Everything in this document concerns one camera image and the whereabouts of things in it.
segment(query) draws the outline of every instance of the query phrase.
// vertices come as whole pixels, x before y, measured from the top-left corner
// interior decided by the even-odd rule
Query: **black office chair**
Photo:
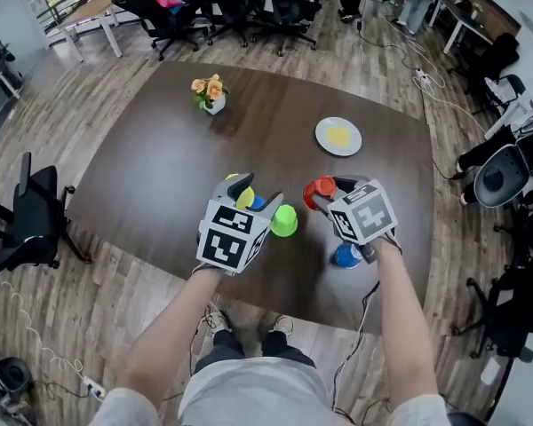
[[[199,9],[197,1],[184,4],[176,15],[156,0],[113,0],[113,4],[140,18],[142,28],[155,38],[151,44],[153,49],[158,41],[167,40],[166,45],[158,52],[159,61],[163,60],[163,54],[176,40],[187,41],[194,46],[194,52],[199,51],[199,45],[189,35],[198,31],[203,32],[205,36],[208,33],[207,27],[194,27],[195,12]],[[148,28],[147,20],[154,28]]]
[[[533,258],[526,267],[512,268],[500,279],[493,280],[488,297],[473,278],[468,278],[466,285],[473,287],[480,299],[482,316],[462,329],[453,326],[451,334],[462,335],[484,326],[480,345],[477,350],[470,352],[470,357],[477,359],[484,348],[493,350],[497,346],[497,355],[531,362],[533,351],[525,347],[525,342],[528,334],[533,333]],[[512,290],[513,297],[497,304],[503,290]]]
[[[213,45],[213,38],[219,36],[228,30],[234,30],[243,40],[242,47],[247,47],[247,27],[263,27],[253,21],[248,21],[247,16],[250,12],[250,7],[247,3],[248,0],[201,0],[202,1],[202,15],[209,19],[213,24],[211,31],[215,30],[215,22],[219,18],[216,18],[212,14],[212,5],[217,4],[222,14],[223,27],[219,30],[211,33],[207,39],[208,45]]]
[[[492,81],[498,80],[501,72],[519,59],[518,47],[519,42],[510,33],[498,36],[482,55],[466,49],[465,46],[460,46],[458,51],[467,67],[452,68],[448,72],[449,74],[456,72],[466,78],[468,85],[465,94],[474,93],[483,96],[485,93],[484,78],[488,77]]]
[[[0,272],[14,270],[21,264],[48,264],[59,268],[58,241],[62,238],[79,260],[90,264],[68,235],[69,220],[65,217],[67,194],[75,188],[66,186],[61,199],[57,199],[57,170],[50,166],[31,172],[31,154],[22,156],[20,183],[14,189],[13,219],[4,233],[0,249]]]
[[[271,0],[273,3],[273,12],[265,11],[265,0],[253,0],[255,13],[259,20],[266,27],[257,34],[254,34],[251,41],[257,41],[257,35],[280,33],[282,40],[278,47],[278,56],[284,55],[284,42],[287,36],[302,38],[311,43],[313,51],[316,50],[316,41],[305,33],[309,28],[308,24],[302,23],[302,20],[313,21],[317,12],[322,9],[320,0],[313,2],[307,0]]]

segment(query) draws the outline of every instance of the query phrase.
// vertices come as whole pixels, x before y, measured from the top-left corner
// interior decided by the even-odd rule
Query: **flower pot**
[[[211,109],[209,109],[206,106],[203,106],[203,108],[209,112],[211,115],[215,115],[217,112],[219,112],[223,107],[225,107],[225,93],[221,95],[221,98],[219,98],[216,101],[213,101],[211,103]]]

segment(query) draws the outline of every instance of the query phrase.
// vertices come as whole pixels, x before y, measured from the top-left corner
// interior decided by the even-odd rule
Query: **red cup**
[[[318,193],[325,197],[331,197],[336,192],[336,189],[336,181],[332,177],[324,175],[306,185],[302,198],[309,209],[318,209],[312,200],[312,195]]]

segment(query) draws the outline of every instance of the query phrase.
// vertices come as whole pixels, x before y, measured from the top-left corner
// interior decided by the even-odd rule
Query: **blue cup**
[[[265,205],[265,200],[260,197],[259,195],[255,194],[255,200],[252,202],[250,209],[260,209],[263,205]]]
[[[362,260],[362,253],[352,243],[342,243],[336,249],[336,263],[347,270],[355,268]]]

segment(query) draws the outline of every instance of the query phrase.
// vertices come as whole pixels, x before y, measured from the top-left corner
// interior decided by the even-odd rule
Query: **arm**
[[[117,387],[135,390],[160,406],[221,276],[221,270],[202,269],[189,278],[131,347]]]
[[[383,342],[394,407],[421,394],[438,394],[428,325],[399,250],[377,238],[383,289]]]

